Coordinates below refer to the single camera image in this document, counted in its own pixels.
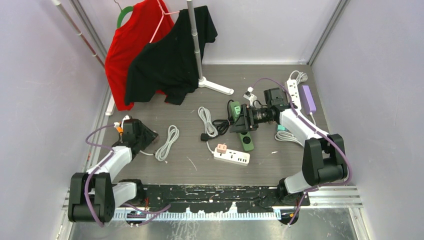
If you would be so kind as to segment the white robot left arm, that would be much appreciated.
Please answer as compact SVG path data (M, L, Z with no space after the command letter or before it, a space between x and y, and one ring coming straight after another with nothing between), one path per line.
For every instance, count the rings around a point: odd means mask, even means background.
M90 169L76 172L70 179L67 207L70 222L103 226L112 220L117 207L127 202L138 207L146 200L141 180L113 181L159 135L139 119L131 117L115 122L112 127L118 133L118 140L108 147L108 154Z

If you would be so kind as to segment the dark green power strip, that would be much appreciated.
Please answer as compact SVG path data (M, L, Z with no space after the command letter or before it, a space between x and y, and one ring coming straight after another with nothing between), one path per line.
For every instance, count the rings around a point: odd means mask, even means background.
M238 101L232 101L229 103L230 114L233 118L234 123L239 118L241 112L241 104ZM254 144L249 132L238 133L242 148L245 152L250 152L254 149Z

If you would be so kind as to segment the pink plug adapter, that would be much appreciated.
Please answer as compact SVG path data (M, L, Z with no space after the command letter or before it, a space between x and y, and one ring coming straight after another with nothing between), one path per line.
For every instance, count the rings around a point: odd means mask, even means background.
M216 147L216 152L219 154L225 154L227 152L227 145L226 144L218 144Z

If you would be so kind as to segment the teal plug adapter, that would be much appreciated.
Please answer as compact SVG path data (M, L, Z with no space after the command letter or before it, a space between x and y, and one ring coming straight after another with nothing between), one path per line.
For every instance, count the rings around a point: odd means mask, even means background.
M280 124L278 124L278 125L276 126L276 131L277 131L277 132L279 132L279 131L285 131L285 130L286 130L286 128L285 128L284 126L280 125Z

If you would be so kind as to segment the purple power strip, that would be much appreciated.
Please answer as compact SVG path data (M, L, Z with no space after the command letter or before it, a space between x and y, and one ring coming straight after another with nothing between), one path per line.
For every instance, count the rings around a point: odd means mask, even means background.
M308 85L301 85L299 87L299 96L303 111L308 115L314 114L317 108Z

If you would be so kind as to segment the white power strip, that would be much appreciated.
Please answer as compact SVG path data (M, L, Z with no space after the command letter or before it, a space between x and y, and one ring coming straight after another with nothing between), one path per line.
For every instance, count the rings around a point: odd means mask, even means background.
M288 93L286 95L290 96L291 101L294 104L295 108L298 110L301 110L302 104L300 100L297 81L295 79L288 79L284 85L285 85L285 88L288 90Z
M216 147L213 153L213 158L215 160L237 164L241 166L247 166L250 163L250 154L246 152L236 151L232 149L227 149L225 153L218 152Z

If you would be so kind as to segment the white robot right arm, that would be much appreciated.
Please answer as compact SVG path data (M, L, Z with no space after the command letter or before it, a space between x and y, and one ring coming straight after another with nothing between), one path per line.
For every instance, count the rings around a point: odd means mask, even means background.
M265 107L241 105L239 117L229 130L247 133L255 131L260 123L273 121L287 128L300 141L303 146L301 171L279 181L277 198L281 204L291 205L297 193L307 193L320 186L336 186L341 180L350 181L351 166L339 134L329 134L306 119L281 88L265 90L264 99Z

